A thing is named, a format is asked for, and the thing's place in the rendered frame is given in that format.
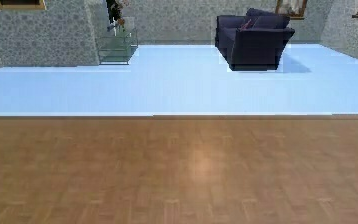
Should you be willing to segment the glass side table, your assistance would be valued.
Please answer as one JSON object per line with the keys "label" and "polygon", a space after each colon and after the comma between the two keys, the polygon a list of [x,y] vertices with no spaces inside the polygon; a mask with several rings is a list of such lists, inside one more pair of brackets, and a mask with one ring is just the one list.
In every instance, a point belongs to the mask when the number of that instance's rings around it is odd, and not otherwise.
{"label": "glass side table", "polygon": [[100,37],[97,45],[101,65],[128,65],[139,46],[137,30],[135,28],[116,29],[114,32]]}

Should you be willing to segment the dark red cushion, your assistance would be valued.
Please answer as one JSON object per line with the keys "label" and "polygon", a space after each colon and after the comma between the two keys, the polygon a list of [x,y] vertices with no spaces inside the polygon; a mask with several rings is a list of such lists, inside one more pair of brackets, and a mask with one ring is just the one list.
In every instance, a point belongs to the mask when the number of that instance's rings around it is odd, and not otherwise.
{"label": "dark red cushion", "polygon": [[249,19],[246,23],[242,24],[242,25],[239,27],[239,31],[243,31],[243,30],[252,28],[252,26],[254,25],[254,23],[255,23],[255,20]]}

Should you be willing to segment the gold framed wall picture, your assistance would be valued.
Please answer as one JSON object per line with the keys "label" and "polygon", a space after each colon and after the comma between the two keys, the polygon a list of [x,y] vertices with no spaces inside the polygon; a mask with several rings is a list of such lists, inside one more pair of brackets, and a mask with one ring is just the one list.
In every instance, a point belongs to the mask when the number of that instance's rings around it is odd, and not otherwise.
{"label": "gold framed wall picture", "polygon": [[0,0],[0,10],[45,10],[44,0]]}

